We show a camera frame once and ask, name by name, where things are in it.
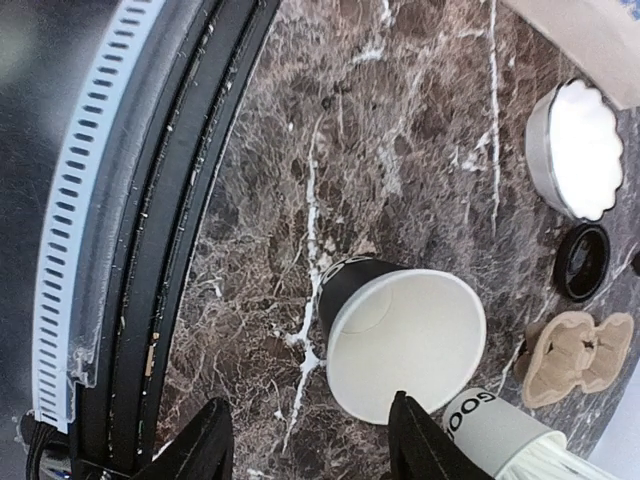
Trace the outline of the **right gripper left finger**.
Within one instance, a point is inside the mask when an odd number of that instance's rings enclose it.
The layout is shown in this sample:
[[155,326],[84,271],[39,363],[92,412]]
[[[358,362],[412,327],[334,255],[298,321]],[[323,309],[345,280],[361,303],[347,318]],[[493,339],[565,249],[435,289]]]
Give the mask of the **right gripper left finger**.
[[213,398],[133,479],[231,479],[234,436],[229,403]]

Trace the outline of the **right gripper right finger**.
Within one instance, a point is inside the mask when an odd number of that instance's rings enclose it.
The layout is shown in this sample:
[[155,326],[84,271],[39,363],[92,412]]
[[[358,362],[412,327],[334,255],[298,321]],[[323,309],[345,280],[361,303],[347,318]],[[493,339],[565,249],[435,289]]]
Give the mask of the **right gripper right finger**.
[[388,420],[391,479],[491,479],[405,391],[397,391]]

